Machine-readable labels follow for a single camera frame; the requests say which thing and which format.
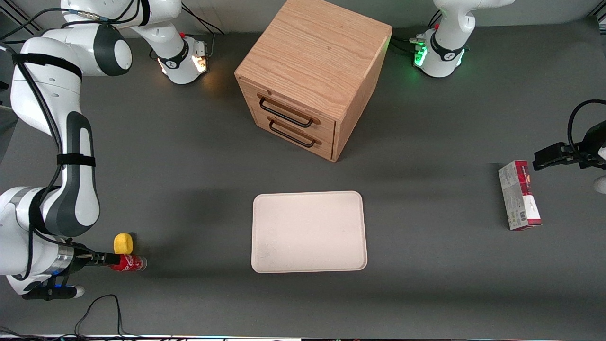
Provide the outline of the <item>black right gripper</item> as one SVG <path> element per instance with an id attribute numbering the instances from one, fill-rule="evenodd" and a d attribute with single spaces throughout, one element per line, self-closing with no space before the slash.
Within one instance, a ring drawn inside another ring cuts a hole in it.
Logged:
<path id="1" fill-rule="evenodd" d="M 86 267 L 114 266 L 121 262 L 120 254 L 96 253 L 83 247 L 73 249 L 73 259 L 70 263 L 70 274 L 79 272 Z"/>

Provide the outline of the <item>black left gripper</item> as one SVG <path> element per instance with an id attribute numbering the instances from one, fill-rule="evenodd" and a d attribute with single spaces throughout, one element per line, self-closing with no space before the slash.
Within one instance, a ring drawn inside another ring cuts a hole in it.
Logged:
<path id="1" fill-rule="evenodd" d="M 605 154 L 606 145 L 606 121 L 593 126 L 585 134 L 582 142 L 567 144 L 558 142 L 534 153 L 533 169 L 538 172 L 542 169 L 556 165 L 578 164 L 580 169 L 589 167 L 605 169 L 605 156 L 599 153 L 603 149 Z M 575 153 L 580 153 L 584 159 L 582 162 Z"/>

